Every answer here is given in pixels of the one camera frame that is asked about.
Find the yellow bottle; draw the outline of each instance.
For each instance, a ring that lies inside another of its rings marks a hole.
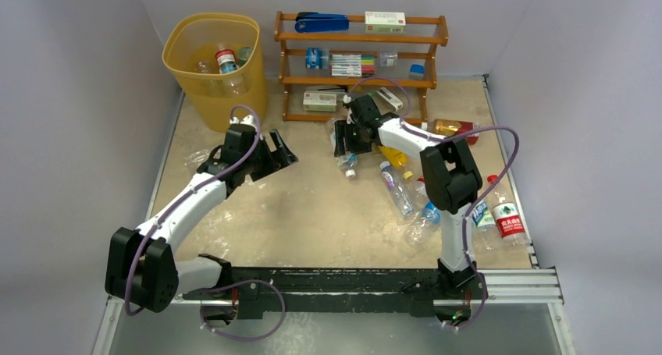
[[[386,160],[388,160],[393,167],[395,167],[398,170],[403,170],[404,173],[402,173],[402,178],[404,179],[410,179],[414,173],[407,169],[407,155],[403,154],[402,152],[396,150],[395,148],[391,147],[386,147],[386,146],[377,146],[379,147],[379,150],[382,152]]]

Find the bottle label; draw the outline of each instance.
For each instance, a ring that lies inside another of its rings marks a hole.
[[[237,59],[234,57],[234,51],[231,49],[223,49],[216,52],[216,61],[219,63],[221,74],[237,71]]]
[[[441,211],[435,207],[431,201],[429,201],[421,211],[421,217],[427,218],[434,225],[439,225],[441,223]]]
[[[517,206],[513,203],[499,204],[492,209],[501,237],[524,233]]]
[[[389,191],[395,188],[395,180],[393,179],[393,176],[390,175],[390,173],[382,172],[382,179],[384,180],[386,188],[389,189]]]
[[[476,228],[487,227],[495,224],[494,217],[492,217],[492,214],[489,213],[489,208],[487,208],[487,203],[485,201],[481,201],[478,203],[478,205],[476,205],[472,211],[472,220]]]

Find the yellow wastebasket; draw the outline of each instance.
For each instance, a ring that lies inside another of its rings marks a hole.
[[[235,55],[252,48],[237,71],[220,74],[215,54],[231,49]],[[163,63],[198,110],[207,127],[227,130],[230,109],[252,108],[261,119],[267,109],[260,27],[252,18],[226,13],[200,13],[182,20],[163,48]],[[246,112],[237,111],[238,117]]]

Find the blue stapler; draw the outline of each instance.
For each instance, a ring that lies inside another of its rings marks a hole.
[[[321,33],[349,30],[350,28],[350,20],[344,14],[299,12],[295,21],[294,29],[298,33]]]

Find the red label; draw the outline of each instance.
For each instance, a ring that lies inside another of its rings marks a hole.
[[[501,233],[501,238],[511,234],[524,232],[524,226],[521,224],[519,215],[498,218],[496,224],[499,226],[499,233]]]

